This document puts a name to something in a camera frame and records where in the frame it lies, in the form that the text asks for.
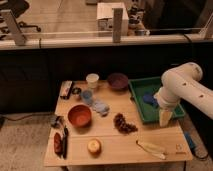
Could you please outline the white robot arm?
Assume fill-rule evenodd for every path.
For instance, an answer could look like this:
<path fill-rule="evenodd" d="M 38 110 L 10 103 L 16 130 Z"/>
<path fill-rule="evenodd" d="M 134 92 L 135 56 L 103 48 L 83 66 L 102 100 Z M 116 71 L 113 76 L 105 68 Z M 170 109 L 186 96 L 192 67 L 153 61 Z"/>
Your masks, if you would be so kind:
<path fill-rule="evenodd" d="M 202 76 L 201 67 L 194 62 L 182 64 L 163 73 L 162 86 L 154 95 L 160 107 L 161 127 L 168 125 L 172 112 L 181 99 L 191 103 L 213 120 L 213 90 L 199 83 Z"/>

